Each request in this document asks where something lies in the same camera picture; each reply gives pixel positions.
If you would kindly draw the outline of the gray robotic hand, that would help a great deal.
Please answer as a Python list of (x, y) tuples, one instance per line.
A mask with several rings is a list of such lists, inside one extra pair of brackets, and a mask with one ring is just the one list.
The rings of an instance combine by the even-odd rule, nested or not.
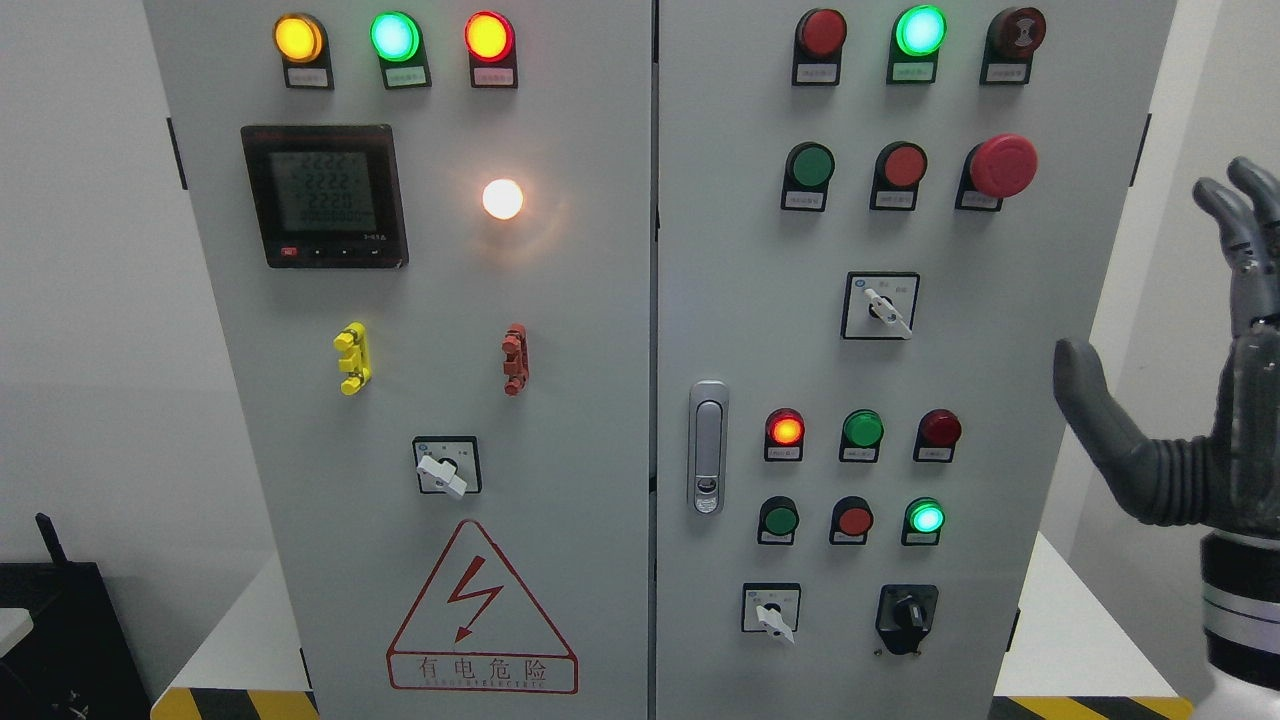
[(1231, 346), (1213, 428), (1152, 439), (1108, 392), (1094, 347), (1062, 338), (1053, 396), (1119, 506), (1158, 527), (1203, 524), (1274, 541), (1277, 500), (1277, 178), (1247, 158), (1229, 183), (1196, 182), (1196, 204), (1219, 224), (1231, 270)]

